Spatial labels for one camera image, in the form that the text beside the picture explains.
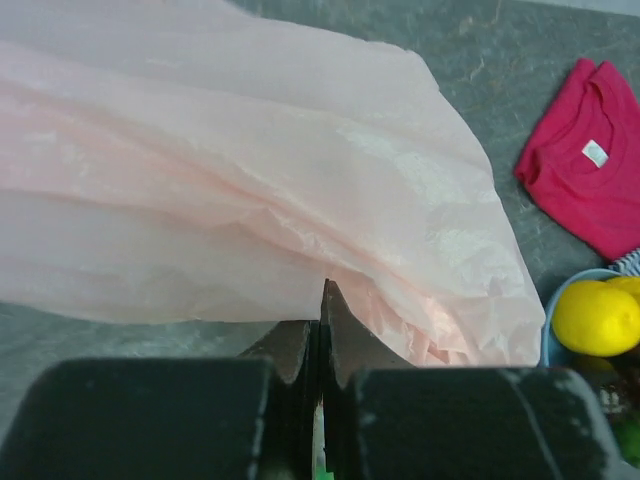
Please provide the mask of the pink plastic bag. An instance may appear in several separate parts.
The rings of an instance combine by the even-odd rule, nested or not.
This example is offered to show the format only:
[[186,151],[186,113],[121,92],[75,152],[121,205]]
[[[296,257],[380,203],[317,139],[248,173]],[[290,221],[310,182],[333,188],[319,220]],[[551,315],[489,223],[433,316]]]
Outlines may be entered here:
[[425,62],[232,4],[1,5],[1,297],[96,321],[313,320],[417,366],[534,365],[489,159]]

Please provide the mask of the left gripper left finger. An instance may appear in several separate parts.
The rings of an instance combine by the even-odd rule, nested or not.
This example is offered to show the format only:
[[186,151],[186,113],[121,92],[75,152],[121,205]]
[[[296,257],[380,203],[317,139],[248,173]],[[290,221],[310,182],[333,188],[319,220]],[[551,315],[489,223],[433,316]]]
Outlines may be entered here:
[[319,325],[234,358],[74,359],[29,387],[5,479],[310,479]]

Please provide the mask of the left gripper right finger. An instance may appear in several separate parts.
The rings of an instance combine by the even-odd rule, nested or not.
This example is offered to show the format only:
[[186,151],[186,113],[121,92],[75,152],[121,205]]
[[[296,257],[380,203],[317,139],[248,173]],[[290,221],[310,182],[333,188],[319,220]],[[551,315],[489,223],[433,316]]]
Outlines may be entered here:
[[417,368],[324,286],[325,455],[337,479],[629,479],[590,386],[566,368]]

